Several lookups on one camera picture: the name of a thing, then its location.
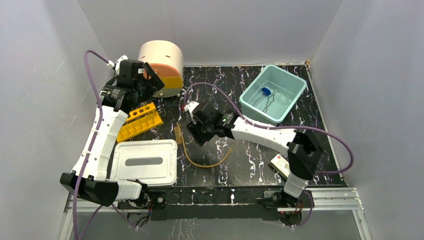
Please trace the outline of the teal plastic bin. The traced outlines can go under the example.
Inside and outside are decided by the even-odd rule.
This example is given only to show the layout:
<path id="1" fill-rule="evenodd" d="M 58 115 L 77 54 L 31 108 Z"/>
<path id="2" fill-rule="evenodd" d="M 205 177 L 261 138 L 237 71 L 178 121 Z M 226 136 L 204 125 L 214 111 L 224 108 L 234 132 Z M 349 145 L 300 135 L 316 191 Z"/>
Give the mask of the teal plastic bin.
<path id="1" fill-rule="evenodd" d="M 307 82 L 276 65 L 267 65 L 239 97 L 242 114 L 276 126 L 283 122 Z"/>

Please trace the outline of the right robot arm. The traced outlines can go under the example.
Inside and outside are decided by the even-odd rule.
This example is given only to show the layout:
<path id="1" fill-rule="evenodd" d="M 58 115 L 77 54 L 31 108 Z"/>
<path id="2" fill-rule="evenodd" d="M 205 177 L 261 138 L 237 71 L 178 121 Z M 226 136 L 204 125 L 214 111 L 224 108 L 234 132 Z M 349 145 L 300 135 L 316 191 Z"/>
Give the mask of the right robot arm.
<path id="1" fill-rule="evenodd" d="M 199 146 L 218 136 L 249 141 L 284 154 L 289 174 L 283 190 L 273 202 L 275 206 L 295 207 L 301 201 L 301 194 L 313 179 L 324 154 L 321 143 L 311 130 L 273 129 L 271 125 L 260 128 L 238 113 L 222 113 L 209 104 L 195 101 L 182 109 L 191 118 L 187 129 Z"/>

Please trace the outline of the white bin lid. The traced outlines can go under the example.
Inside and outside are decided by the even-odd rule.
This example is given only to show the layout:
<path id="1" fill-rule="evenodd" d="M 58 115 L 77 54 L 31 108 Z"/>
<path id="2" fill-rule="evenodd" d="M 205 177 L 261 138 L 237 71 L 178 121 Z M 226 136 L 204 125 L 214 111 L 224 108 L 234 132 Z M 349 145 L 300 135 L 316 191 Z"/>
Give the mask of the white bin lid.
<path id="1" fill-rule="evenodd" d="M 138 180 L 170 186 L 177 180 L 177 142 L 173 139 L 128 141 L 114 149 L 110 180 Z"/>

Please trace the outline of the brown test tube brush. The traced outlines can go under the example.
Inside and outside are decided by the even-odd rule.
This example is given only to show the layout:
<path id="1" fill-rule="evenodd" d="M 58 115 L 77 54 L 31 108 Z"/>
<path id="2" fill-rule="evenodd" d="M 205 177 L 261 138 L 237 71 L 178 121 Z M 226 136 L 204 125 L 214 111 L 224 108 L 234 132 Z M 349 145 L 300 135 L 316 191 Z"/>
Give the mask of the brown test tube brush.
<path id="1" fill-rule="evenodd" d="M 181 145 L 182 144 L 182 132 L 181 132 L 181 129 L 178 127 L 178 126 L 176 126 L 175 128 L 174 128 L 174 133 L 175 133 L 175 141 L 176 141 L 176 143 L 178 144 L 178 145 Z"/>

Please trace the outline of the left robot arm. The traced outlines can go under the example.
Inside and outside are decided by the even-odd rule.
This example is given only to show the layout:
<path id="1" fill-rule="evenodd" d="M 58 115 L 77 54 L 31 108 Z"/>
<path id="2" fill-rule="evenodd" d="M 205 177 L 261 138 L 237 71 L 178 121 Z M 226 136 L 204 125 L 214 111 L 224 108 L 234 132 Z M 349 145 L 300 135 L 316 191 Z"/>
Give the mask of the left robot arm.
<path id="1" fill-rule="evenodd" d="M 115 179 L 108 175 L 108 166 L 130 112 L 164 86 L 148 62 L 124 59 L 119 63 L 118 74 L 100 91 L 94 123 L 80 158 L 71 172 L 64 172 L 60 177 L 61 185 L 74 198 L 105 207 L 127 200 L 137 208 L 147 206 L 150 198 L 142 190 L 144 184 Z"/>

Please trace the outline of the tan rubber tube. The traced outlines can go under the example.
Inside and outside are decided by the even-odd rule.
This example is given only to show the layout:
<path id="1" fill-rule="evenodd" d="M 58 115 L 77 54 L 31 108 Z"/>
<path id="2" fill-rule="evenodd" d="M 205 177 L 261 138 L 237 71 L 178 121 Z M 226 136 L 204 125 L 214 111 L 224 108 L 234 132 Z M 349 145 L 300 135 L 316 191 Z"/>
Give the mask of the tan rubber tube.
<path id="1" fill-rule="evenodd" d="M 202 147 L 200 146 L 198 146 L 196 149 L 191 149 L 189 148 L 189 143 L 186 142 L 184 131 L 180 123 L 177 122 L 175 127 L 179 127 L 181 130 L 182 144 L 179 145 L 181 145 L 183 155 L 189 161 L 190 165 L 202 169 L 215 168 L 223 164 L 233 152 L 233 148 L 229 147 L 228 151 L 225 154 L 221 152 L 218 153 L 217 156 L 213 156 L 210 152 L 202 150 Z"/>

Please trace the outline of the yellow test tube rack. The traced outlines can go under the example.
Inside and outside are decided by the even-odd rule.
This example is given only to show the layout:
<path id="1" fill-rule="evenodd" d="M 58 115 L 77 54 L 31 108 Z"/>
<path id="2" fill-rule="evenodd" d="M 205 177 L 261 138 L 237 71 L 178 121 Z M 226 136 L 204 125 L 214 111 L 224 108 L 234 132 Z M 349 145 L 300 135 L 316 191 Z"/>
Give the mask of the yellow test tube rack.
<path id="1" fill-rule="evenodd" d="M 124 142 L 163 123 L 154 103 L 141 106 L 129 113 L 129 117 L 121 127 L 116 141 L 117 143 Z"/>

